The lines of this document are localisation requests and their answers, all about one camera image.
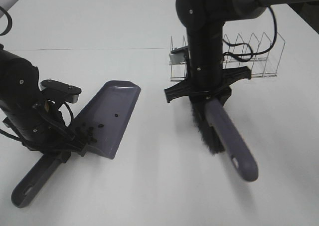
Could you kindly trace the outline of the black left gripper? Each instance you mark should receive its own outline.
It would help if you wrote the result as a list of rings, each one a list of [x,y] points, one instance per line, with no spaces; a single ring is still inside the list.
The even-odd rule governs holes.
[[[63,151],[56,156],[60,163],[66,163],[71,152],[76,152],[81,157],[87,153],[87,138],[77,137],[66,126],[61,111],[52,103],[35,103],[27,109],[21,120],[21,136],[33,150]]]

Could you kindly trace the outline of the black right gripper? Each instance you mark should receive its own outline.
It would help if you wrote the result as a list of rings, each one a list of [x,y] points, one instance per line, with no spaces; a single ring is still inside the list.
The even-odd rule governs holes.
[[[230,85],[241,79],[251,79],[251,69],[247,66],[222,69],[221,79],[217,81],[216,85],[213,85],[213,81],[198,84],[191,77],[186,77],[181,82],[165,89],[164,93],[168,103],[180,97],[190,96],[195,121],[204,121],[206,119],[204,107],[207,100],[201,97],[216,96],[220,104],[224,106],[232,95]]]

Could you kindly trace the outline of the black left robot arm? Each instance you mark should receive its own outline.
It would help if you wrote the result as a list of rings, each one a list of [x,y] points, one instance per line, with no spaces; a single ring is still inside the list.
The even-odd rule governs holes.
[[[79,87],[47,79],[39,81],[39,70],[20,56],[0,48],[0,108],[4,123],[30,151],[59,155],[85,155],[87,143],[66,126],[60,107],[76,103]]]

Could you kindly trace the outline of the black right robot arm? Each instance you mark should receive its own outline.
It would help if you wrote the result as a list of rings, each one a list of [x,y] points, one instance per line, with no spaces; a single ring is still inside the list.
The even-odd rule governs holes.
[[[309,1],[317,0],[176,0],[177,16],[187,33],[188,46],[180,48],[187,72],[185,80],[164,91],[167,101],[188,96],[195,115],[204,121],[207,101],[218,99],[225,103],[231,95],[231,84],[251,78],[251,70],[246,66],[223,68],[225,56],[247,62],[255,55],[223,52],[224,24],[257,18],[275,4]]]

